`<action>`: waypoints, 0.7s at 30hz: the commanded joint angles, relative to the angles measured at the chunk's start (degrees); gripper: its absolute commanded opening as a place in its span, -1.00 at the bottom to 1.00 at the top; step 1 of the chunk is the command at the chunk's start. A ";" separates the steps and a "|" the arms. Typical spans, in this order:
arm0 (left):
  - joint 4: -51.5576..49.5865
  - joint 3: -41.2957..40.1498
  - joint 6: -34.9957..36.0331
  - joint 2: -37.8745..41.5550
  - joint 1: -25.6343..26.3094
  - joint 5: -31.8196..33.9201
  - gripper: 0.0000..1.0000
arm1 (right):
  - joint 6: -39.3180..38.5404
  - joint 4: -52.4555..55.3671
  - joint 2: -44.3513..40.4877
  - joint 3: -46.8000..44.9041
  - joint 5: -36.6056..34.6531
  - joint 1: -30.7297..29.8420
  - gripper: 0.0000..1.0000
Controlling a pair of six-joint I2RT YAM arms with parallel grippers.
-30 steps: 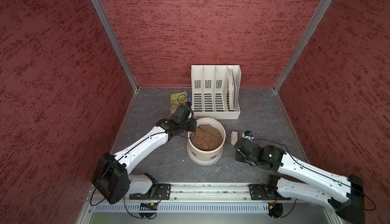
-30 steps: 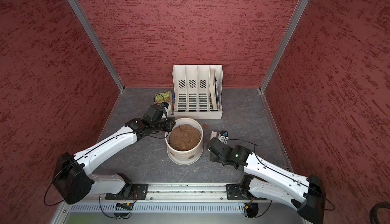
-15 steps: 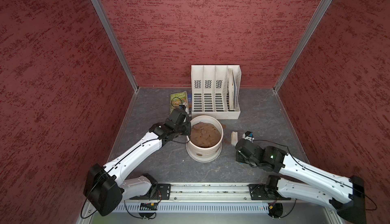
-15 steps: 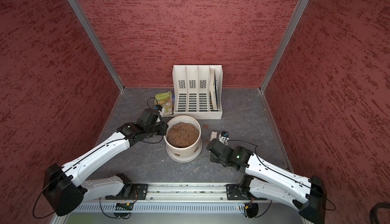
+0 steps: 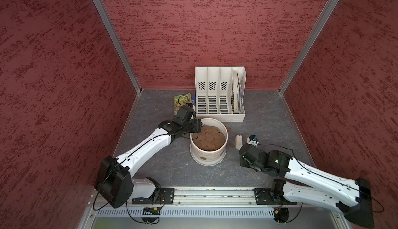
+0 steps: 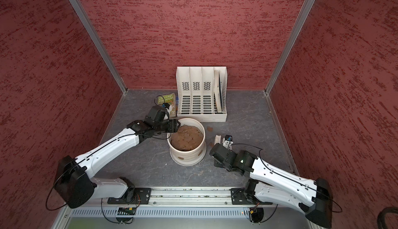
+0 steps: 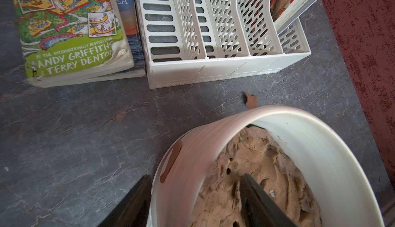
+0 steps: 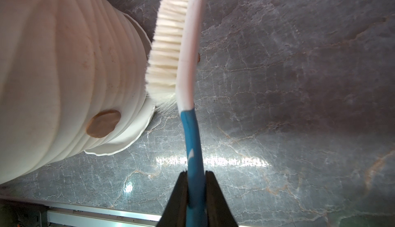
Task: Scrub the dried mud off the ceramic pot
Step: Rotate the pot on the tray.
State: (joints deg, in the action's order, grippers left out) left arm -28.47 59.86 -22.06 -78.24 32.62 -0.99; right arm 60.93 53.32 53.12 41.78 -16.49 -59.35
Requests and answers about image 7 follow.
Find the white ceramic pot with mud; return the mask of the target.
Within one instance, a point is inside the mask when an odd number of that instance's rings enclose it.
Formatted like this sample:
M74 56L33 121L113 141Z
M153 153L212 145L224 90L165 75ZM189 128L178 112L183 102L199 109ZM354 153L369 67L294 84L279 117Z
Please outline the white ceramic pot with mud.
M299 227L381 227L368 179L340 136L314 115L266 106L179 137L154 176L155 227L244 227L241 179Z

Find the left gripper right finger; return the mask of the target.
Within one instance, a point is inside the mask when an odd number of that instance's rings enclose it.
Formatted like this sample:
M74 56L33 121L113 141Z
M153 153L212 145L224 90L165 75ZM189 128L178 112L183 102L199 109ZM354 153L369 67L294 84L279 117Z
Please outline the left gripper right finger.
M249 174L240 180L242 217L247 227L295 227L263 188Z

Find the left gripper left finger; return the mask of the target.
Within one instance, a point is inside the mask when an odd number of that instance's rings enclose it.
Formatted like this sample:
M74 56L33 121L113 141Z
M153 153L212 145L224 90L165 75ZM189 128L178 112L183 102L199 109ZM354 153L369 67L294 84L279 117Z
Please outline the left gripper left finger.
M142 176L99 227L145 227L151 203L152 178Z

